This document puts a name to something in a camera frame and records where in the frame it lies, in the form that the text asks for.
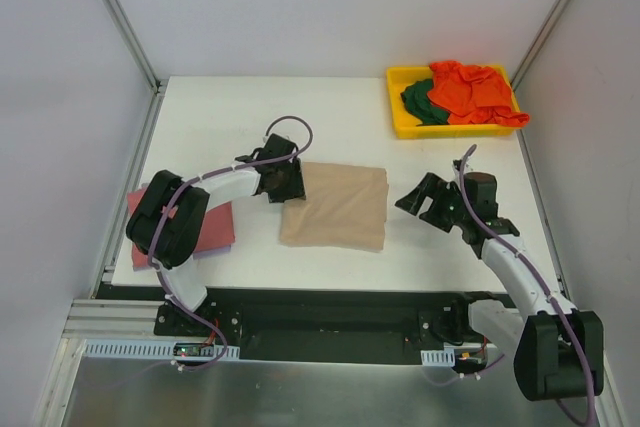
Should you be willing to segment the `beige t-shirt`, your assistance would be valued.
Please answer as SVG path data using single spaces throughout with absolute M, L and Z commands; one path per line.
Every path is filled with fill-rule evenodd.
M 284 203 L 282 244 L 383 250 L 389 192 L 385 169 L 306 162 L 302 174 L 306 198 Z

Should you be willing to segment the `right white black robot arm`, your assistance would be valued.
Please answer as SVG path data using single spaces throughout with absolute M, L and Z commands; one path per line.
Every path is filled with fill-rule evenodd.
M 517 385 L 530 401 L 598 396 L 604 388 L 604 327 L 531 270 L 518 229 L 498 214 L 497 179 L 471 172 L 446 181 L 427 173 L 395 205 L 463 241 L 501 281 L 516 310 L 487 294 L 469 295 L 450 316 L 461 341 L 483 335 L 511 360 Z

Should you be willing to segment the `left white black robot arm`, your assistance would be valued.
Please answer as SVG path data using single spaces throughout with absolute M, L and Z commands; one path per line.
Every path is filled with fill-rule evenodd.
M 299 156 L 304 148 L 277 134 L 264 146 L 239 156 L 228 167 L 184 180 L 157 172 L 130 215 L 126 237 L 157 273 L 178 310 L 176 322 L 188 335 L 204 334 L 211 312 L 203 306 L 207 288 L 193 254 L 206 214 L 241 198 L 265 194 L 271 203 L 305 197 Z

